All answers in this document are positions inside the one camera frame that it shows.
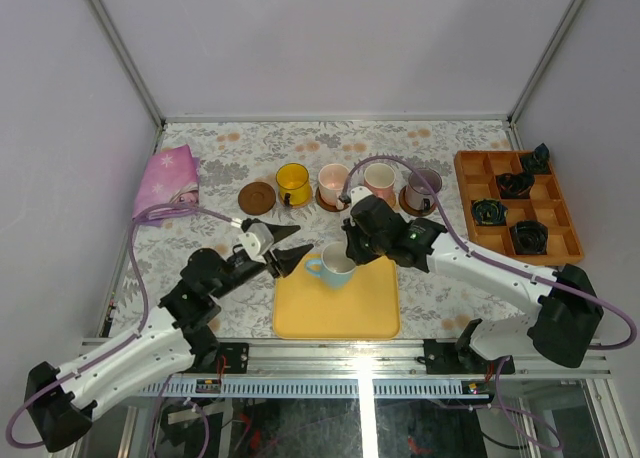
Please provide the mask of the white mug blue handle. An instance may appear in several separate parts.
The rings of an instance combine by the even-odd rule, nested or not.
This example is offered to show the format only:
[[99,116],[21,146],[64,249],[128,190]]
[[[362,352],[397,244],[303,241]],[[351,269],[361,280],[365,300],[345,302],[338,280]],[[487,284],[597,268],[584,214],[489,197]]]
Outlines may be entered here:
[[318,257],[305,262],[306,271],[331,289],[344,287],[356,269],[356,263],[347,256],[346,249],[343,242],[326,245]]

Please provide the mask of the white mug pink handle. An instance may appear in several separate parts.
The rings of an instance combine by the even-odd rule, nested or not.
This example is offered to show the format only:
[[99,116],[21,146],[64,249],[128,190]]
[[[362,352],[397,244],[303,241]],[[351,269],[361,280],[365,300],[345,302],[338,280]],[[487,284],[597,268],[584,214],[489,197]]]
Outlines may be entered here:
[[377,197],[392,204],[395,200],[396,176],[393,168],[384,163],[373,163],[364,172],[365,186]]

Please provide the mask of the yellow glass cup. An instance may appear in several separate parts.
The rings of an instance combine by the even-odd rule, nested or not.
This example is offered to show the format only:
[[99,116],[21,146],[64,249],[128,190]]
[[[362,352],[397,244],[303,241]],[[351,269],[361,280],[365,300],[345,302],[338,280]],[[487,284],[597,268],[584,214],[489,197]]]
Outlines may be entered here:
[[296,190],[302,187],[311,188],[309,172],[306,167],[299,163],[283,165],[276,173],[276,183],[278,190]]

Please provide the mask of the purple glass cup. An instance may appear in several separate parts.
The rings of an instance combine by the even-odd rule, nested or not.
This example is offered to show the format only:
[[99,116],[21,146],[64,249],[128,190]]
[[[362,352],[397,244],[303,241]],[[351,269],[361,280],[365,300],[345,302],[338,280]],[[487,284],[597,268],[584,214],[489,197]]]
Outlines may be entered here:
[[439,173],[430,168],[421,168],[410,173],[405,186],[405,202],[411,211],[421,215],[433,211],[434,196],[442,188],[442,178]]

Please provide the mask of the pink ceramic mug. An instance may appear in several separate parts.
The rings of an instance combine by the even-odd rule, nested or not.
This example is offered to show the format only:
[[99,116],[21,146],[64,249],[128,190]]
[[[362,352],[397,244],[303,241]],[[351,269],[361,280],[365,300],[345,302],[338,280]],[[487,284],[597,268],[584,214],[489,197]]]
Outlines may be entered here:
[[342,164],[325,165],[318,174],[320,198],[338,211],[345,208],[340,196],[348,174],[349,169]]

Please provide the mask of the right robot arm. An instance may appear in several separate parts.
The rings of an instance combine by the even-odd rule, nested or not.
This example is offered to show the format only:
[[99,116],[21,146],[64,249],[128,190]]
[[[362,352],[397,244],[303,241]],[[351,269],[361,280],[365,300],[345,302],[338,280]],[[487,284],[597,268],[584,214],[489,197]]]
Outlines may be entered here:
[[456,360],[467,372],[509,355],[536,353],[565,368],[581,366],[602,319],[601,306],[584,299],[593,288],[573,265],[535,267],[455,238],[426,218],[405,220],[384,200],[367,196],[344,219],[346,254],[357,265],[386,257],[413,268],[460,280],[520,313],[498,321],[469,322],[456,343]]

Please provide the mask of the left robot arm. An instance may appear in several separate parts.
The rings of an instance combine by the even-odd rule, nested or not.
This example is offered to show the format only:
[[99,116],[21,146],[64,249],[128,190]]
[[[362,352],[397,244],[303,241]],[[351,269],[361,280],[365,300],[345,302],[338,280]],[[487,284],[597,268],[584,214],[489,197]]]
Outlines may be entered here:
[[229,257],[212,248],[193,252],[176,286],[140,324],[64,365],[32,368],[25,405],[41,446],[51,453],[71,446],[115,405],[162,378],[212,370],[219,341],[209,324],[221,311],[218,299],[264,272],[275,279],[289,276],[313,247],[276,245],[299,229],[244,221]]

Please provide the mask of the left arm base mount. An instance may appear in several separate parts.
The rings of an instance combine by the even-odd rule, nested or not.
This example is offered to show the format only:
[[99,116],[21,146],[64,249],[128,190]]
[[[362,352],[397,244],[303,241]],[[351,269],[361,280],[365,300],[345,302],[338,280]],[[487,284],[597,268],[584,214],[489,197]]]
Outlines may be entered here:
[[189,372],[246,374],[250,345],[246,342],[214,342],[196,349]]

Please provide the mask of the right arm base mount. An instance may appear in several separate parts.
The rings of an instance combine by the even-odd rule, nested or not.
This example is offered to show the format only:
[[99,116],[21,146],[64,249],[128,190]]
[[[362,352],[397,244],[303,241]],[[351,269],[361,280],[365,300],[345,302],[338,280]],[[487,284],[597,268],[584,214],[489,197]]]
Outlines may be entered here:
[[456,342],[423,340],[423,355],[416,360],[423,364],[431,375],[480,375],[496,372],[501,357],[487,360],[471,348],[472,333],[482,323],[481,319],[471,320]]

